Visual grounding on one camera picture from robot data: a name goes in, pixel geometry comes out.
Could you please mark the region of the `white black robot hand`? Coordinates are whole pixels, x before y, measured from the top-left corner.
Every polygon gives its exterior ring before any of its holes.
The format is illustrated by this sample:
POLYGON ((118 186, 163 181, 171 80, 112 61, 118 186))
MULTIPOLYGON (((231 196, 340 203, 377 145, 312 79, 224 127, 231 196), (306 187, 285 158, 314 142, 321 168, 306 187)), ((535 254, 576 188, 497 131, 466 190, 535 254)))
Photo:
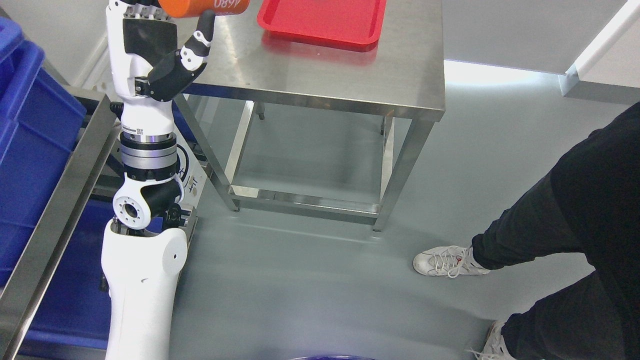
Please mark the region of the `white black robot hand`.
POLYGON ((216 13, 199 14, 178 46, 178 27, 158 0, 110 0, 105 9, 110 70, 123 101, 122 132, 136 142, 162 142, 175 130, 172 102, 208 64, 216 13))

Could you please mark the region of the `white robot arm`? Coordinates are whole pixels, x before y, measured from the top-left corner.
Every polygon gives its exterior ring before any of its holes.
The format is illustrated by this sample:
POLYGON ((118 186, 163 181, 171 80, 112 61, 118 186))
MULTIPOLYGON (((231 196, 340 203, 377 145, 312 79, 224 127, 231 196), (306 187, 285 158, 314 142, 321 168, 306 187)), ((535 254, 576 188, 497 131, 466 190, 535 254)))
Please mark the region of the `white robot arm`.
POLYGON ((188 240, 179 227, 184 191, 174 133, 122 132, 123 184, 105 226, 102 271, 110 296, 108 360, 167 360, 188 240))

